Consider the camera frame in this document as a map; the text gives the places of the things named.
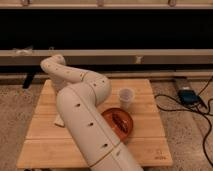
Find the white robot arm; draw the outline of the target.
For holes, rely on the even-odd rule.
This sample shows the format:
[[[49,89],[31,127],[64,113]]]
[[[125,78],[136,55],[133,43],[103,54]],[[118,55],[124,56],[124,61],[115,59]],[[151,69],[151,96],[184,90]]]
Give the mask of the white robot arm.
[[[144,171],[97,106],[111,94],[109,79],[68,67],[58,54],[40,64],[57,91],[56,108],[91,171]]]

